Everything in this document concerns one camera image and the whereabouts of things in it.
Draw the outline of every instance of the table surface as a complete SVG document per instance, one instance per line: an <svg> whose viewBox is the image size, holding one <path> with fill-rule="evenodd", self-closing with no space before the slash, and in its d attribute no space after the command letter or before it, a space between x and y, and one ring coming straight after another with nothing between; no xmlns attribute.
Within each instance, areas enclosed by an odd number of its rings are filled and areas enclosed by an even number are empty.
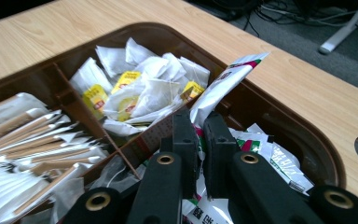
<svg viewBox="0 0 358 224"><path fill-rule="evenodd" d="M226 64L270 52L247 78L327 136L358 196L358 89L184 1L61 0L0 20L0 78L142 21L171 26Z"/></svg>

